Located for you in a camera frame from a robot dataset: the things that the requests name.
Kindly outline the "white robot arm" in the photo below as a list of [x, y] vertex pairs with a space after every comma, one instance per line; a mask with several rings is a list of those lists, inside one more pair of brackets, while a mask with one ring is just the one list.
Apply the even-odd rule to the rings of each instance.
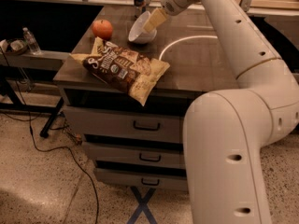
[[177, 15], [200, 2], [238, 84], [196, 98], [183, 121], [193, 224], [272, 224], [260, 150], [298, 123], [299, 86], [235, 0], [161, 0]]

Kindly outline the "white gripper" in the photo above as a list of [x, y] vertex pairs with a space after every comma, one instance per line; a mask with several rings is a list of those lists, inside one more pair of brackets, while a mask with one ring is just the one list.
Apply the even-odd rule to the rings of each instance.
[[151, 33], [167, 20], [167, 14], [176, 16], [198, 0], [161, 0], [162, 8], [155, 8], [144, 23], [142, 29]]

